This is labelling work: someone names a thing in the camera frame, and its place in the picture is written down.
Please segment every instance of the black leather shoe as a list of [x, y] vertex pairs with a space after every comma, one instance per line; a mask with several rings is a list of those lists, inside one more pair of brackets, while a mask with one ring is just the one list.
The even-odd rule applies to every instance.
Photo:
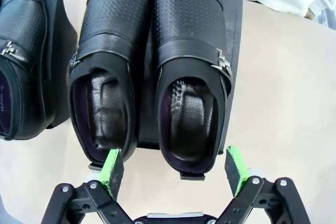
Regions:
[[[0, 9], [0, 135], [6, 140], [35, 137], [54, 124], [53, 90], [66, 90], [65, 50], [76, 46], [76, 33], [59, 0], [3, 0]], [[61, 37], [66, 29], [69, 36]], [[63, 78], [54, 76], [51, 64]]]
[[221, 0], [154, 0], [153, 24], [160, 149], [177, 171], [206, 173], [232, 82]]
[[69, 104], [88, 158], [103, 163], [110, 149], [124, 159], [136, 147], [144, 51], [151, 0], [88, 0], [71, 60]]

